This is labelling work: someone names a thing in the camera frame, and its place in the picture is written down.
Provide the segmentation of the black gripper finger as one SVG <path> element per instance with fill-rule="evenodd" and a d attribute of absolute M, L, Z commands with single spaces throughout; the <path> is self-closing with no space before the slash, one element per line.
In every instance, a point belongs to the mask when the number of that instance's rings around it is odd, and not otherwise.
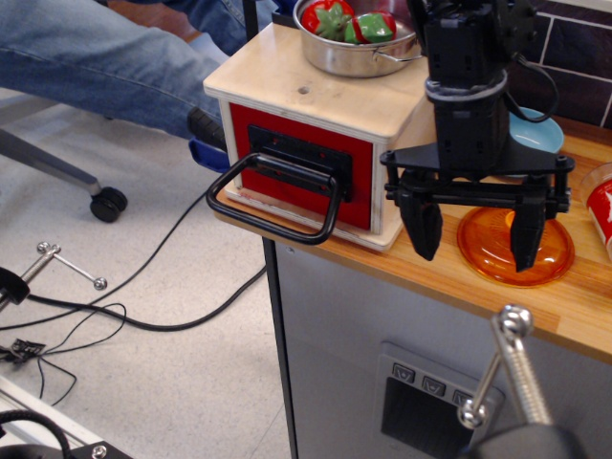
<path fill-rule="evenodd" d="M 439 248 L 443 225 L 439 205 L 427 187 L 430 179 L 425 172 L 404 172 L 397 194 L 397 206 L 413 249 L 427 261 Z"/>
<path fill-rule="evenodd" d="M 544 186 L 524 187 L 515 200 L 510 241 L 518 273 L 531 269 L 536 262 L 547 220 L 547 194 Z"/>

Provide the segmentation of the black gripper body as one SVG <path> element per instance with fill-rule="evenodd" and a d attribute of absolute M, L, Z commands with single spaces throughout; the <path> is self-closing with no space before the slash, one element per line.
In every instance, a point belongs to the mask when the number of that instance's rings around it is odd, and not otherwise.
<path fill-rule="evenodd" d="M 511 208 L 537 216 L 568 212 L 575 163 L 513 138 L 510 116 L 524 116 L 506 76 L 486 84 L 426 80 L 435 140 L 382 154 L 385 194 L 402 212 L 437 204 Z"/>

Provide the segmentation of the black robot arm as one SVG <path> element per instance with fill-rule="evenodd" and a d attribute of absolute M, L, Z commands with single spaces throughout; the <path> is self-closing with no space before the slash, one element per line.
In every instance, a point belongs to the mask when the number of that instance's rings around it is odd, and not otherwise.
<path fill-rule="evenodd" d="M 408 8 L 428 63 L 436 140 L 382 154 L 386 196 L 428 260 L 442 237 L 441 205 L 511 209 L 510 250 L 524 272 L 536 262 L 546 222 L 570 206 L 575 166 L 510 132 L 521 110 L 507 69 L 535 38 L 536 9 L 527 1 L 412 1 Z"/>

